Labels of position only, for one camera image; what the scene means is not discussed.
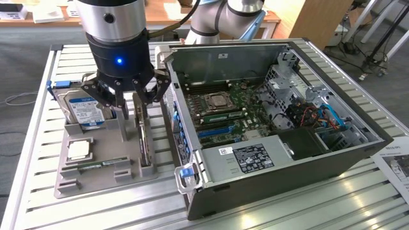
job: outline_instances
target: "metal workbench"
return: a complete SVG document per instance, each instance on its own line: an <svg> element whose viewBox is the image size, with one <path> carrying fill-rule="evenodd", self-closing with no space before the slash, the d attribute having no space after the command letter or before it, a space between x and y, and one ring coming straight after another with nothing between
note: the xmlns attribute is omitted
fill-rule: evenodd
<svg viewBox="0 0 409 230"><path fill-rule="evenodd" d="M292 40L342 90L393 136L408 128L374 101L321 51L301 39ZM154 47L176 43L152 43ZM49 52L1 230L8 229L408 229L409 205L372 159L362 160L340 177L216 214L186 220L177 192L173 159L158 104L148 110L154 133L160 176L140 184L56 199L53 186L62 139L64 115L45 90L46 80L80 79L96 70L86 45ZM320 84L309 69L302 75Z"/></svg>

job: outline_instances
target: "robotic arm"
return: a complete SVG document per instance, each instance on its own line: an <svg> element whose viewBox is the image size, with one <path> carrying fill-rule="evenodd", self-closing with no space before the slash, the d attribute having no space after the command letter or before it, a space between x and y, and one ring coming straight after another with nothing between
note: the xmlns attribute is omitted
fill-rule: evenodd
<svg viewBox="0 0 409 230"><path fill-rule="evenodd" d="M172 31L192 18L189 36L218 36L218 31L250 40L265 13L262 0L197 0L190 13L174 25L148 33L142 0L76 0L97 73L84 79L81 88L105 106L122 110L124 92L136 91L144 105L158 102L170 84L164 71L150 64L148 40ZM197 39L194 43L209 43ZM146 84L156 78L156 86Z"/></svg>

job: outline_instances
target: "power supply label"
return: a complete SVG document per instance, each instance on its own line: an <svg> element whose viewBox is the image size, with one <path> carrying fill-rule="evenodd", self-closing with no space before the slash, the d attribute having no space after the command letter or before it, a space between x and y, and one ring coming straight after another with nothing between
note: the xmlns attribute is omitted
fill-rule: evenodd
<svg viewBox="0 0 409 230"><path fill-rule="evenodd" d="M97 128L105 121L102 111L96 107L97 103L92 97L69 100L72 111L85 130Z"/></svg>
<svg viewBox="0 0 409 230"><path fill-rule="evenodd" d="M233 149L233 154L244 173L274 166L262 144Z"/></svg>

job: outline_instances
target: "motherboard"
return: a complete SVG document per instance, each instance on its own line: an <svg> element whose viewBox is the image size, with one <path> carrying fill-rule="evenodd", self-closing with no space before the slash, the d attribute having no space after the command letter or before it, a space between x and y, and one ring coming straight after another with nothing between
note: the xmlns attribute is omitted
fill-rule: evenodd
<svg viewBox="0 0 409 230"><path fill-rule="evenodd" d="M245 80L186 88L186 102L202 148L266 137L276 129L257 97L260 84Z"/></svg>

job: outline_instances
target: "gray floor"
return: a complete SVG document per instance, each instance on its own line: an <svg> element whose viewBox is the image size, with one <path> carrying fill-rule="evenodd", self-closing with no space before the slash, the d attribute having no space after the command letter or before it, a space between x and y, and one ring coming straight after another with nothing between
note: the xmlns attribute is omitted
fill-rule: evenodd
<svg viewBox="0 0 409 230"><path fill-rule="evenodd" d="M384 24L365 45L358 43L364 51L369 51L374 47L386 28L388 25ZM397 42L402 34L401 31L394 33L390 45ZM360 40L361 36L362 32L358 33L356 41ZM38 89L48 55L48 44L85 44L84 33L80 31L70 31L69 33L44 33L44 31L41 33L9 33L1 31L0 37L0 100L4 100L11 95L21 92L33 92ZM333 48L332 52L334 55L341 54L337 48ZM390 60L389 75L382 78L370 75L361 82L362 87L405 125L409 125L409 113L406 113L409 107L406 101L409 98L408 56L409 44L405 44ZM362 55L348 55L348 60L360 65ZM357 78L361 75L357 68L342 64L340 61L337 63L340 63L341 68L352 77ZM26 102L33 99L34 97L32 96L16 102ZM32 108L33 105L5 106L0 104L0 133L26 131ZM20 152L22 143L22 134L0 135L0 155ZM9 193L17 161L18 156L0 157L0 194ZM0 220L5 203L7 199L0 198Z"/></svg>

